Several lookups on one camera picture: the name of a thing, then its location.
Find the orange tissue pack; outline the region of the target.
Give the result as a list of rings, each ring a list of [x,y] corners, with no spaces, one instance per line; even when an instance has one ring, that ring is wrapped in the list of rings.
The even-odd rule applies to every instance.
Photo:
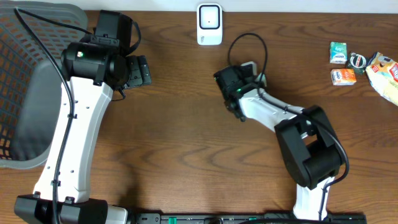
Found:
[[[330,75],[332,84],[336,86],[354,85],[356,83],[356,76],[353,69],[333,69]]]

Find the white barcode scanner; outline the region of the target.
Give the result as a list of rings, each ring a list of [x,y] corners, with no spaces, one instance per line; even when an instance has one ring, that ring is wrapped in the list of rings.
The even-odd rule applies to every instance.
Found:
[[[223,40],[223,9],[217,3],[201,3],[197,7],[197,43],[220,45]]]

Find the teal tissue pack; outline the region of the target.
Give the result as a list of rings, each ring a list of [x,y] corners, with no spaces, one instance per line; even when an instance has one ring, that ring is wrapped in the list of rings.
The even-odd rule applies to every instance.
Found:
[[[330,63],[345,64],[347,59],[347,44],[344,42],[331,42]]]

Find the grey plastic mesh basket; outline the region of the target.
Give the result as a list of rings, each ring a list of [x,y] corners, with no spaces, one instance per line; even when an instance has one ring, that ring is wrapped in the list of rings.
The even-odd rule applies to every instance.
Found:
[[[84,36],[88,19],[72,4],[1,1],[1,167],[31,169],[48,157],[61,104],[61,80],[15,8],[79,27],[68,29],[21,15],[56,61]]]

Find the Zam-Buk ointment tin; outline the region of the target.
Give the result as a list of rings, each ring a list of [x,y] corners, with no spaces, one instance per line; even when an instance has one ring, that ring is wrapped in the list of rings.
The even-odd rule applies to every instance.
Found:
[[[351,52],[346,63],[346,68],[353,69],[356,75],[363,75],[369,59],[361,54]]]

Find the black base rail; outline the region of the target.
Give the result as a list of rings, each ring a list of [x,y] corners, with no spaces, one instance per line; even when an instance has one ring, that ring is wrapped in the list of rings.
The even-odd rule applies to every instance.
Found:
[[[127,223],[133,224],[204,224],[204,223],[243,223],[251,220],[298,220],[292,212],[268,212],[265,214],[161,214],[135,213]],[[365,215],[360,214],[328,214],[323,219],[326,223],[358,223],[366,224]]]

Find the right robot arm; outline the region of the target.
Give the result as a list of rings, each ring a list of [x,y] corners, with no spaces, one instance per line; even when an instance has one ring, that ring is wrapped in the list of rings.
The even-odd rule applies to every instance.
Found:
[[[241,121],[253,119],[275,133],[289,175],[297,184],[293,214],[324,221],[330,187],[348,157],[319,106],[292,106],[268,94],[255,64],[228,66],[214,74],[226,108]]]

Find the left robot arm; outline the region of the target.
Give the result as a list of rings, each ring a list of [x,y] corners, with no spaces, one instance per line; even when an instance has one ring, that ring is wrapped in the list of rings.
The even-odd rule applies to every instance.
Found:
[[[20,195],[15,214],[27,223],[129,223],[126,208],[90,197],[90,172],[101,121],[114,92],[150,85],[145,56],[131,42],[139,25],[129,16],[102,10],[85,32],[50,57],[62,82],[57,125],[45,169],[30,195]]]

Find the large yellow wipes packet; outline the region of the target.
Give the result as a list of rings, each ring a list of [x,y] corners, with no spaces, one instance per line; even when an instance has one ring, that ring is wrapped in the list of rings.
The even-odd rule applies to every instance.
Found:
[[[376,52],[369,60],[366,73],[371,86],[383,98],[397,105],[397,62]]]

